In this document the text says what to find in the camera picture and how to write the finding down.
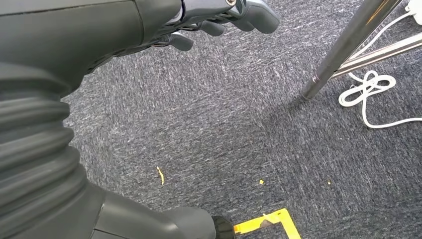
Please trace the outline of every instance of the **white cable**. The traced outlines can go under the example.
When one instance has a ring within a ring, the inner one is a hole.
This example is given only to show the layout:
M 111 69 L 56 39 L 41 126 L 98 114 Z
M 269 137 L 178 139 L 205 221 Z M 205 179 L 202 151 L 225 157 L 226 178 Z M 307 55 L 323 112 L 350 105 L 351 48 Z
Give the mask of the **white cable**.
M 381 29 L 380 32 L 378 32 L 378 34 L 374 37 L 374 39 L 372 39 L 364 48 L 362 48 L 361 50 L 359 50 L 357 53 L 353 54 L 349 59 L 353 59 L 356 58 L 357 56 L 361 55 L 363 52 L 365 52 L 369 47 L 371 47 L 372 44 L 374 44 L 374 42 L 392 25 L 396 24 L 398 21 L 414 15 L 414 12 L 408 12 L 402 16 L 400 16 L 399 18 L 395 19 L 394 21 L 390 22 L 388 25 L 386 25 L 385 27 L 383 27 L 383 29 Z M 344 107 L 351 107 L 351 106 L 355 106 L 358 103 L 362 102 L 362 118 L 363 121 L 365 122 L 366 126 L 368 126 L 369 128 L 387 128 L 387 127 L 392 127 L 392 126 L 396 126 L 402 123 L 407 123 L 407 122 L 412 122 L 412 121 L 422 121 L 422 118 L 411 118 L 411 119 L 404 119 L 404 120 L 400 120 L 397 122 L 393 122 L 393 123 L 387 123 L 387 124 L 382 124 L 382 125 L 373 125 L 370 124 L 368 122 L 368 119 L 366 118 L 366 103 L 367 103 L 367 98 L 369 96 L 384 92 L 392 87 L 394 87 L 396 85 L 396 79 L 392 76 L 389 75 L 378 75 L 378 73 L 376 71 L 368 71 L 365 74 L 365 77 L 363 79 L 360 79 L 359 77 L 355 76 L 353 73 L 349 73 L 349 76 L 351 78 L 353 78 L 354 80 L 358 81 L 361 83 L 361 85 L 357 86 L 357 87 L 353 87 L 345 92 L 343 92 L 339 98 L 338 98 L 338 102 L 344 106 Z M 388 81 L 388 85 L 386 86 L 380 86 L 378 85 L 379 82 L 381 81 Z M 355 94 L 361 92 L 362 94 L 352 100 L 352 101 L 347 101 L 346 98 Z

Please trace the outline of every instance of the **metal pole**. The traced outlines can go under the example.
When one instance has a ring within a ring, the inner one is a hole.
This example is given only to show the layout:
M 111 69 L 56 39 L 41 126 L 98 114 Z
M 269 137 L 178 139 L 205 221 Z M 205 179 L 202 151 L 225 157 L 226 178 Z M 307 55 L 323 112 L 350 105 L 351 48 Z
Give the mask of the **metal pole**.
M 306 85 L 303 97 L 312 99 L 400 2 L 365 0 Z
M 361 69 L 390 57 L 400 55 L 418 47 L 422 47 L 422 33 L 406 38 L 397 43 L 378 49 L 363 56 L 347 60 L 340 66 L 339 70 L 334 73 L 332 78 Z

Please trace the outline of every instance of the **black wheel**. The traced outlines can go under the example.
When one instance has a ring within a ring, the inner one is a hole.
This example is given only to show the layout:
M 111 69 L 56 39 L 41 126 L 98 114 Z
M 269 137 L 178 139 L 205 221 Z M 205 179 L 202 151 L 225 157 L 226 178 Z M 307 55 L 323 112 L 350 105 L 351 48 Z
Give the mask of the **black wheel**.
M 212 219 L 214 220 L 216 236 L 215 239 L 234 239 L 234 228 L 233 224 L 220 216 L 213 216 Z

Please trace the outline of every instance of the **power strip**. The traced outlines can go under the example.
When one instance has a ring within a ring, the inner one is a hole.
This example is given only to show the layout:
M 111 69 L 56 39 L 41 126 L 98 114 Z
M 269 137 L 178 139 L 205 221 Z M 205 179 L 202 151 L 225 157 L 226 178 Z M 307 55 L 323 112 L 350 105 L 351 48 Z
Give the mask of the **power strip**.
M 411 0 L 405 9 L 413 15 L 417 24 L 422 25 L 422 0 Z

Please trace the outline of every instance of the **screw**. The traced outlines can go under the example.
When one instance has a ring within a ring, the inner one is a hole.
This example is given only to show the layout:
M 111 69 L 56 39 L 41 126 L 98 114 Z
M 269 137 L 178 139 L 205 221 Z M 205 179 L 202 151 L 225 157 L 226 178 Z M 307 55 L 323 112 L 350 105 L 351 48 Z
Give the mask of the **screw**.
M 234 6 L 236 4 L 236 0 L 225 0 L 227 2 L 227 4 L 229 4 L 230 6 Z

